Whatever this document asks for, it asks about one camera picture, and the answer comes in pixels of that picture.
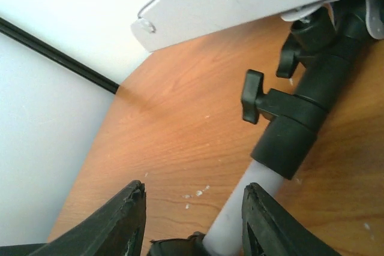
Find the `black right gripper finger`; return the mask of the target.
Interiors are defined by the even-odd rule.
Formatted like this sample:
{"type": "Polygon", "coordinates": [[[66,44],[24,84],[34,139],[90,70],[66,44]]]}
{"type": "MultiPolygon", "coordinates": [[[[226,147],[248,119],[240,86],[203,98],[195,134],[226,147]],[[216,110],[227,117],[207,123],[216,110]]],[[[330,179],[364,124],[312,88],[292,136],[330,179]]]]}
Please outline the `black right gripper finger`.
{"type": "Polygon", "coordinates": [[[257,183],[244,189],[242,246],[244,255],[339,255],[257,183]]]}

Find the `silver tripod music stand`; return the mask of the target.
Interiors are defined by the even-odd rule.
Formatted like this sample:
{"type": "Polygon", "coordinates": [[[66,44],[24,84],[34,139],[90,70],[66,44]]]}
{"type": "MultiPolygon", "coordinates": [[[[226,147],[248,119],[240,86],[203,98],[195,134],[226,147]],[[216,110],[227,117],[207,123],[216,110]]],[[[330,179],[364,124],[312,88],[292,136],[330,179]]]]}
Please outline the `silver tripod music stand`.
{"type": "Polygon", "coordinates": [[[360,51],[383,38],[383,0],[150,0],[131,30],[154,52],[251,21],[289,24],[275,73],[248,70],[241,93],[244,121],[268,124],[251,163],[205,234],[210,255],[237,255],[242,246],[244,189],[259,184],[270,196],[294,177],[330,114],[360,51]]]}

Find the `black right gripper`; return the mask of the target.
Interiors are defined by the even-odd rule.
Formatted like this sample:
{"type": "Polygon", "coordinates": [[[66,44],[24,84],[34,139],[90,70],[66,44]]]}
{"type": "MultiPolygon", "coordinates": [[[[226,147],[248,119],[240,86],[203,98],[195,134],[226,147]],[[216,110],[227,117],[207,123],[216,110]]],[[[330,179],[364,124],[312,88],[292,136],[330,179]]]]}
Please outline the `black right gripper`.
{"type": "MultiPolygon", "coordinates": [[[[145,184],[130,182],[80,224],[49,243],[2,246],[1,255],[140,255],[146,224],[145,184]]],[[[152,240],[148,255],[210,255],[205,234],[152,240]]]]}

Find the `left black frame post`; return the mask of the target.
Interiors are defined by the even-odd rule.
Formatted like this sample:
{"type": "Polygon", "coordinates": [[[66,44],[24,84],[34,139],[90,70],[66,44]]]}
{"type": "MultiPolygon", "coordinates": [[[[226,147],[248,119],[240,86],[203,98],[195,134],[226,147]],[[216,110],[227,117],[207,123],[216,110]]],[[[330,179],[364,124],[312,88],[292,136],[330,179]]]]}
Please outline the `left black frame post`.
{"type": "Polygon", "coordinates": [[[1,33],[112,94],[116,94],[119,89],[119,85],[113,80],[87,67],[85,64],[41,41],[3,18],[1,18],[1,33]]]}

